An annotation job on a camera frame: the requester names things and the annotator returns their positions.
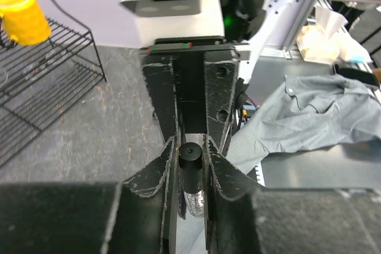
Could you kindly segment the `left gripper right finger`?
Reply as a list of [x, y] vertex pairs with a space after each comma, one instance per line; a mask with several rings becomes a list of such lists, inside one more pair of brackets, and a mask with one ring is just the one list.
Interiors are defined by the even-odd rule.
[[380, 191], [268, 189], [204, 140], [208, 253], [379, 253]]

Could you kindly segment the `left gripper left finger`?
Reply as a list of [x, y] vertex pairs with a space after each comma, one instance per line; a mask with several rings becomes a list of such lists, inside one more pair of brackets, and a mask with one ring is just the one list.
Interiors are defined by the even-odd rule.
[[177, 143], [124, 182], [1, 185], [2, 253], [174, 253]]

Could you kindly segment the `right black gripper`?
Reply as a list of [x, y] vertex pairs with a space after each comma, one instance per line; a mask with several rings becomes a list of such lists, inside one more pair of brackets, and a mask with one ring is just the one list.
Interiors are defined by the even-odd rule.
[[164, 142], [178, 147], [179, 131], [207, 131], [222, 151], [238, 73], [235, 46], [221, 36], [157, 39], [140, 48], [139, 59]]

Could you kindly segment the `glitter nail polish bottle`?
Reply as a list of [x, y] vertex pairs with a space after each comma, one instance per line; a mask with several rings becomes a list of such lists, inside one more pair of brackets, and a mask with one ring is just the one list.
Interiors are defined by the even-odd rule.
[[179, 217], [186, 219], [186, 211], [193, 217], [202, 218], [204, 216], [204, 191], [200, 190], [198, 193], [189, 194], [179, 190], [178, 195], [178, 213]]

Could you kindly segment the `black nail polish cap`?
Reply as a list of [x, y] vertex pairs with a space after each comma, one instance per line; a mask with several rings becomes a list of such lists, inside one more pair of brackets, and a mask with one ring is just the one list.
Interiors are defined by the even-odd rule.
[[202, 149], [194, 142], [182, 144], [179, 148], [179, 181], [185, 193], [196, 194], [202, 190]]

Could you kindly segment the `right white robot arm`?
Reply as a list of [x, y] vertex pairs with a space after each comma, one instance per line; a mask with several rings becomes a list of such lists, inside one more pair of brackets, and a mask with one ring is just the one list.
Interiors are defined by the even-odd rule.
[[205, 134], [221, 153], [238, 129], [254, 64], [294, 0], [161, 0], [138, 20], [142, 72], [164, 140]]

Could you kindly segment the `grey sleeved forearm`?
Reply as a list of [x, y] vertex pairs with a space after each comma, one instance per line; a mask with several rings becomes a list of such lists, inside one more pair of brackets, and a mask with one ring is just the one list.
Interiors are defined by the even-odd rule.
[[360, 81], [287, 76], [232, 137], [226, 158], [247, 174], [271, 153], [379, 138], [380, 102]]

